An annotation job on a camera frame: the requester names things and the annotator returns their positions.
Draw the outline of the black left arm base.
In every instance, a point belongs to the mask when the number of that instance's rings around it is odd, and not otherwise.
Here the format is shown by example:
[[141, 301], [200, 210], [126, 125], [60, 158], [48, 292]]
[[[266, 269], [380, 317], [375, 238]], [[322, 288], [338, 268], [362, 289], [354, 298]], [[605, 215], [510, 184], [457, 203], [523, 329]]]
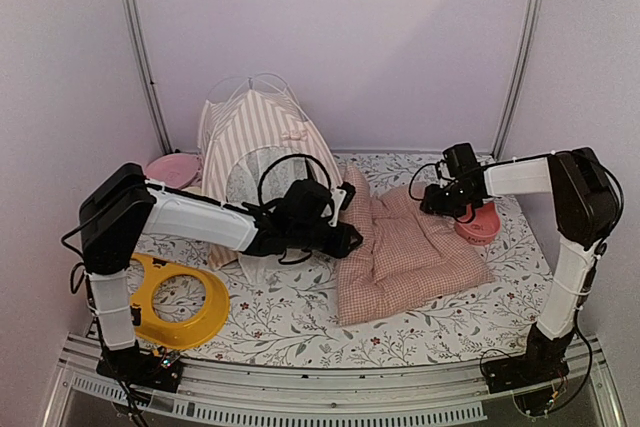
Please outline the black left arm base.
[[122, 383], [176, 393], [184, 365], [177, 350], [158, 347], [152, 351], [139, 344], [121, 350], [102, 348], [96, 372]]

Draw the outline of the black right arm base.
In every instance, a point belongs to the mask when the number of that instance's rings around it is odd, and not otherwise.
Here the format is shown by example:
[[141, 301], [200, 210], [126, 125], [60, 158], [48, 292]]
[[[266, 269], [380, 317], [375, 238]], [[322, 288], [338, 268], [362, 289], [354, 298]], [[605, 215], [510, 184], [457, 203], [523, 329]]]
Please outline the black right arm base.
[[563, 337], [550, 339], [534, 323], [526, 339], [522, 355], [506, 356], [479, 362], [480, 372], [490, 393], [504, 392], [550, 382], [569, 374], [566, 350], [573, 340], [575, 329]]

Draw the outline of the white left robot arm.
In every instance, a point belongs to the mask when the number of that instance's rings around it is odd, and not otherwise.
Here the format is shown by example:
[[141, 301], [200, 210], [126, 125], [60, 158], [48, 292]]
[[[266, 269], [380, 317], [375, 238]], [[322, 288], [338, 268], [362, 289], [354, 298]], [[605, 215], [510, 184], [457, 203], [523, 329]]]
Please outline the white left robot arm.
[[180, 323], [160, 319], [153, 296], [163, 282], [183, 275], [175, 264], [149, 268], [140, 293], [130, 295], [126, 271], [141, 235], [189, 238], [254, 257], [299, 250], [342, 259], [363, 241], [354, 226], [338, 219], [354, 195], [348, 183], [332, 188], [302, 179], [269, 202], [223, 204], [148, 179], [138, 164], [120, 167], [81, 205], [74, 230], [81, 237], [76, 252], [111, 366], [128, 381], [141, 380], [149, 362], [136, 349], [139, 338], [169, 349], [191, 349], [214, 337], [230, 312], [224, 284], [201, 274], [206, 294], [200, 310]]

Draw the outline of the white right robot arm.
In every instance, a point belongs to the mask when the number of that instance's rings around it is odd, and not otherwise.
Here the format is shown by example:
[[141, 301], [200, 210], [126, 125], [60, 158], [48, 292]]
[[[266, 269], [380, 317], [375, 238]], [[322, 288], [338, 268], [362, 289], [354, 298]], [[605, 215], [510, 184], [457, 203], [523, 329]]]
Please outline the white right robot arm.
[[482, 165], [469, 143], [454, 145], [430, 165], [438, 181], [424, 189], [420, 209], [469, 224], [488, 200], [549, 194], [560, 237], [553, 285], [535, 330], [555, 341], [575, 329], [585, 286], [619, 223], [624, 193], [615, 175], [589, 147]]

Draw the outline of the white flexible tent pole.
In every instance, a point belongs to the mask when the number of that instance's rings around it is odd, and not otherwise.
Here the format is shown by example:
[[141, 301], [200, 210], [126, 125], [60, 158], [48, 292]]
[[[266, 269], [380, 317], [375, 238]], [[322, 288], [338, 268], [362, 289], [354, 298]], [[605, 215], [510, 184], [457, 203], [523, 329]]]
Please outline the white flexible tent pole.
[[230, 76], [216, 82], [208, 91], [206, 100], [215, 104], [226, 102], [230, 98], [242, 93], [249, 87], [249, 76]]

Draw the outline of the pink gingham cushion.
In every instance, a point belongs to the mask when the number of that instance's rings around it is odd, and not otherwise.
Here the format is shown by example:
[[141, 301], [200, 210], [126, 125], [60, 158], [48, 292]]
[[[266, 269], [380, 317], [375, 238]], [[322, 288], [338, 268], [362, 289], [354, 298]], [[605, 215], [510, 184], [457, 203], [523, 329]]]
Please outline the pink gingham cushion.
[[381, 320], [494, 280], [478, 252], [448, 221], [421, 212], [407, 188], [374, 195], [352, 163], [343, 179], [355, 196], [341, 219], [363, 241], [336, 265], [341, 326]]

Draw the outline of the striped pet tent fabric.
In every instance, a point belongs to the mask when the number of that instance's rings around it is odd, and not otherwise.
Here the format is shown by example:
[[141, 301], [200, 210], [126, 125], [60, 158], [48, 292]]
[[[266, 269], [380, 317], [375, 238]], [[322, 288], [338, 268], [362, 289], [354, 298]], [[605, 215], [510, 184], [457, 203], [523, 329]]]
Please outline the striped pet tent fabric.
[[[249, 87], [226, 102], [205, 102], [197, 145], [203, 160], [203, 195], [236, 207], [253, 222], [246, 203], [260, 205], [281, 198], [296, 180], [311, 179], [330, 191], [333, 209], [324, 213], [331, 216], [332, 226], [354, 195], [315, 124], [299, 120], [286, 105]], [[218, 269], [239, 261], [245, 271], [251, 271], [270, 261], [290, 264], [289, 251], [300, 253], [302, 261], [312, 254], [289, 249], [255, 257], [244, 253], [248, 246], [232, 250], [212, 244], [209, 264]]]

